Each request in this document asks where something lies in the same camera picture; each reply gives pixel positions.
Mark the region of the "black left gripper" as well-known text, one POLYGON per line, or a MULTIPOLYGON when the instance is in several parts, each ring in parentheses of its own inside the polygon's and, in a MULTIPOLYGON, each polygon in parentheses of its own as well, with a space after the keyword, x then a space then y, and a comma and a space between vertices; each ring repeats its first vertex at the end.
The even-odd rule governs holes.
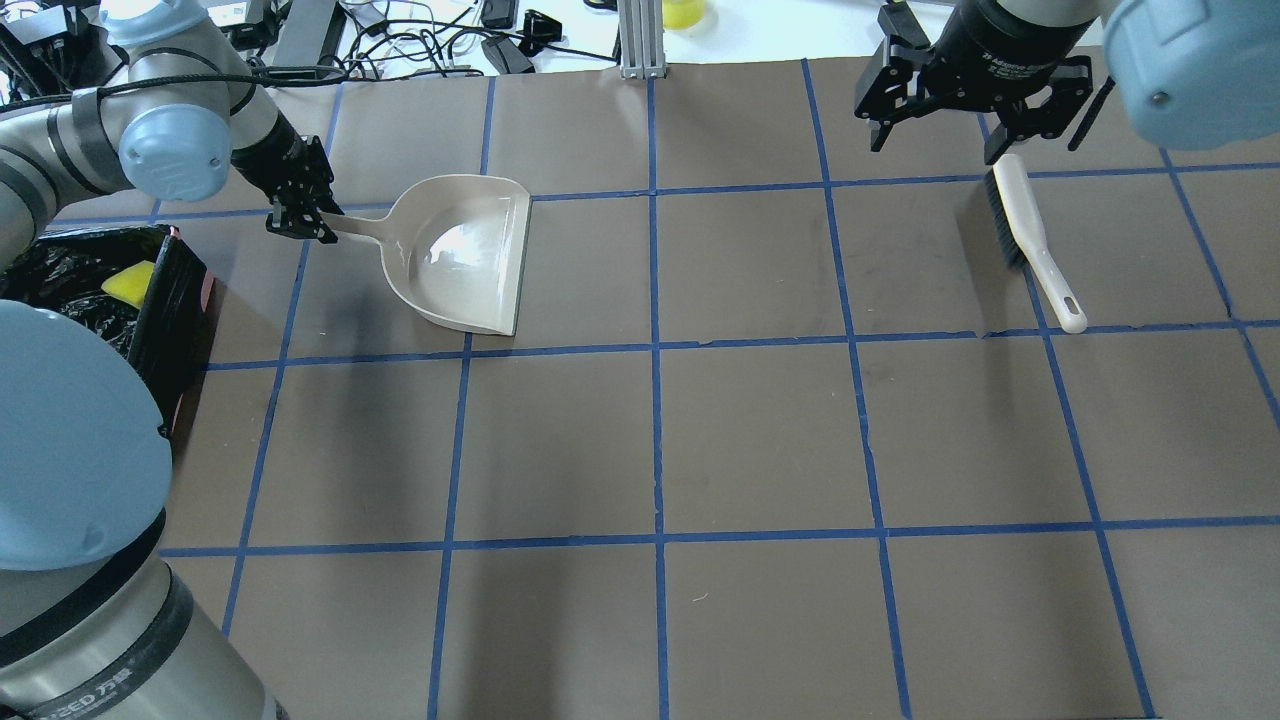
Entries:
POLYGON ((269 202, 266 229, 293 240, 337 243, 325 215, 339 215, 323 141, 300 135, 283 113, 256 142, 232 151, 232 165, 269 202))

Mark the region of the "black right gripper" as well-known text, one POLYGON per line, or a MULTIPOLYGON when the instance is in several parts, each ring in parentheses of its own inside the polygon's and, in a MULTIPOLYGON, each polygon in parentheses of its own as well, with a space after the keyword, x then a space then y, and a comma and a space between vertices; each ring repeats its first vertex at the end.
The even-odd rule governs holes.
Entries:
POLYGON ((940 110, 993 113, 993 167, 1015 143, 1060 136, 1093 92, 1092 60, 1073 55, 1093 1, 957 1, 937 38, 906 1, 887 1, 884 35, 855 86, 854 114, 879 152, 896 124, 940 110))

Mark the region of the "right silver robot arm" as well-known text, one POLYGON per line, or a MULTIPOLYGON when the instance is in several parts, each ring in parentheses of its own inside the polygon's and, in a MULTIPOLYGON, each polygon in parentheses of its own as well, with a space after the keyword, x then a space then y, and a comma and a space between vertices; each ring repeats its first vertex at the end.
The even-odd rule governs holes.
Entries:
POLYGON ((1162 149, 1277 133, 1275 1, 957 1, 937 38, 905 1, 877 20, 884 37, 854 97, 873 151, 895 126, 942 110, 998 118, 987 164, 1065 132, 1076 149, 1111 92, 1162 149))

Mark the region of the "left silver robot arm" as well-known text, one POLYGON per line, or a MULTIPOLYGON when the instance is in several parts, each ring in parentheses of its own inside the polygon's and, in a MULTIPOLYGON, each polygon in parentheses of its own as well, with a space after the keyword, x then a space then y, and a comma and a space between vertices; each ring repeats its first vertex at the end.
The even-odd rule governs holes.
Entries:
MULTIPOLYGON (((61 210, 137 190, 197 202, 232 170, 270 232, 335 241, 333 170, 197 1, 104 1, 122 85, 3 120, 3 265, 61 210)), ((159 556, 172 487, 163 414, 90 328, 3 301, 3 716, 284 719, 159 556)))

